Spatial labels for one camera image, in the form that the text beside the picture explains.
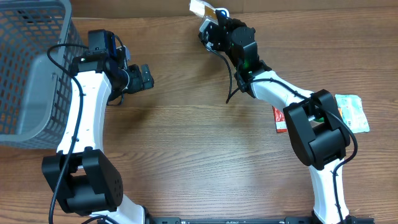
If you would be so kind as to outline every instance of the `wooden table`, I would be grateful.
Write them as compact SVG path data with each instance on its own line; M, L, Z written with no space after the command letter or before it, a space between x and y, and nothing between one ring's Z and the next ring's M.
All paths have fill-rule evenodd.
M363 99L371 132L356 135L359 153L344 167L345 200L352 215L397 222L398 8L233 16L256 28L260 57L282 78ZM155 79L155 88L106 110L105 153L134 202L166 217L310 215L308 168L288 134L275 133L269 104L247 94L224 103L228 72L199 43L199 18L74 23L86 43L88 30L113 31ZM54 153L0 149L0 223L47 221L52 192L40 166ZM86 217L57 206L54 219Z

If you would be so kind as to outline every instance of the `gray plastic bin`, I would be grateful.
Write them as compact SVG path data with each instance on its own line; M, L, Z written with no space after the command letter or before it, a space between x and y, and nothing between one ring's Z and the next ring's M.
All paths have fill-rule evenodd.
M82 44L69 1L0 1L0 144L56 149L67 124L71 80L47 58ZM78 47L52 57L68 69Z

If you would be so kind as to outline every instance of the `red and white package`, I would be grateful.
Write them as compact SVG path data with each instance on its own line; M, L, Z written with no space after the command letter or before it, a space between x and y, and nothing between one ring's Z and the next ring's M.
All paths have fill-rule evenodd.
M276 133L287 132L284 114L275 107L272 107L272 110L274 111Z

